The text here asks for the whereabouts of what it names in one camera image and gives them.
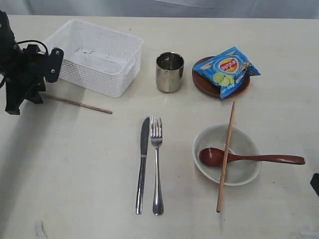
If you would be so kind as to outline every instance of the table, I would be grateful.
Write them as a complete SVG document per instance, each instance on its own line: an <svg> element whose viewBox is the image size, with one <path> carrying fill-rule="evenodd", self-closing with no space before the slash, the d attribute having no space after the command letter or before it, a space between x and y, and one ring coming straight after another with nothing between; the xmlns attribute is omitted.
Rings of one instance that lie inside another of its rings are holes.
<svg viewBox="0 0 319 239"><path fill-rule="evenodd" d="M45 40L73 17L9 16L16 40ZM319 171L319 20L80 17L144 39L142 66L123 96L112 99L62 80L48 93L112 110L107 115L46 100L24 102L20 116L4 112L0 91L0 238L35 238L42 220L48 239L299 238L319 231L319 198L310 186ZM200 58L236 45L261 76L236 98L234 126L262 154L306 157L306 165L263 163L259 177L226 187L215 212L218 185L197 170L195 136L227 123L232 99L217 100L193 84ZM155 85L155 58L185 58L182 88ZM140 130L161 116L160 176L164 214L152 213L155 151L149 145L143 214L135 215Z"/></svg>

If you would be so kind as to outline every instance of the wooden plate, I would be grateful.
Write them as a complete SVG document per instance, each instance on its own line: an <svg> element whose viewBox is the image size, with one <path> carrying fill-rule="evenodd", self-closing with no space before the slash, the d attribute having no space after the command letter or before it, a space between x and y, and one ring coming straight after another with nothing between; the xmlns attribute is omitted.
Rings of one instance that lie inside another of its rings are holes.
<svg viewBox="0 0 319 239"><path fill-rule="evenodd" d="M208 60L209 58L212 58L212 56L200 59L199 61L197 61L195 63L195 65L197 65L199 63L202 63L202 62ZM214 96L214 97L220 98L220 87L217 87L217 86L213 85L207 79L205 79L204 77L200 76L194 70L192 70L191 74L193 76L194 84L201 91L203 91L204 93L206 93L206 94L208 94L210 96ZM237 96L237 95L243 93L247 89L247 87L249 86L249 83L250 83L250 77L245 75L244 79L243 79L243 83L240 85L240 87L237 88L233 93L231 93L229 96L227 96L225 98L230 98L230 97Z"/></svg>

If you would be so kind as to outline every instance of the metal cup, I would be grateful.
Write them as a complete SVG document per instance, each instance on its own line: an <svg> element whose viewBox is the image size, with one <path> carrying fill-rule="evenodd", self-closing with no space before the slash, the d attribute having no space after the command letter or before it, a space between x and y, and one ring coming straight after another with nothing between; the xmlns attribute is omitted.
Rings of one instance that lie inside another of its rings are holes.
<svg viewBox="0 0 319 239"><path fill-rule="evenodd" d="M184 59L174 52L164 52L156 59L156 86L164 92L174 92L181 87Z"/></svg>

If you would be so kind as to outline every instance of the brown spoon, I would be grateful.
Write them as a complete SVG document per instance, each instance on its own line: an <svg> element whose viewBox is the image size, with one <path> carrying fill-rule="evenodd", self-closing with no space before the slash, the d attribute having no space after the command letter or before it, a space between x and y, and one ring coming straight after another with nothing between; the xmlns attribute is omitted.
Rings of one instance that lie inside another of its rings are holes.
<svg viewBox="0 0 319 239"><path fill-rule="evenodd" d="M224 151L218 148L205 148L199 153L200 161L207 166L220 166L223 164ZM291 155L259 155L240 156L228 153L227 163L237 160L268 161L276 163L305 164L305 158Z"/></svg>

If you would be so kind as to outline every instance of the wooden chopstick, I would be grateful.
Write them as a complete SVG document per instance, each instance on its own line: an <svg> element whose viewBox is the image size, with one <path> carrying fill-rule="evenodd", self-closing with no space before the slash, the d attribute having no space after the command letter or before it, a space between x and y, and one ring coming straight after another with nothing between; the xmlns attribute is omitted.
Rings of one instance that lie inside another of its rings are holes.
<svg viewBox="0 0 319 239"><path fill-rule="evenodd" d="M229 150L230 135L231 135L231 129L232 129L232 125L233 125L234 113L235 113L235 102L233 102L233 107L231 109L231 115L230 115L230 119L229 119L228 132L227 132L226 145L225 145L225 153L224 153L224 158L223 158L223 169L222 169L221 175L220 175L220 182L219 182L219 189L218 189L218 200L217 200L217 208L216 208L216 212L218 212L218 213L221 212L221 206L222 206L222 202L223 202L223 190L224 190L228 150Z"/></svg>
<svg viewBox="0 0 319 239"><path fill-rule="evenodd" d="M89 105L86 105L86 104L83 104L83 103L79 103L79 102L63 99L63 98L60 98L60 97L48 95L46 93L41 93L41 95L46 97L46 98L53 99L53 100L56 100L56 101L61 101L61 102L68 103L68 104L71 104L71 105L84 107L84 108L87 108L87 109L90 109L90 110L99 111L99 112L107 113L107 114L110 114L110 115L113 114L112 111L108 111L108 110L97 108L97 107L94 107L94 106L89 106Z"/></svg>

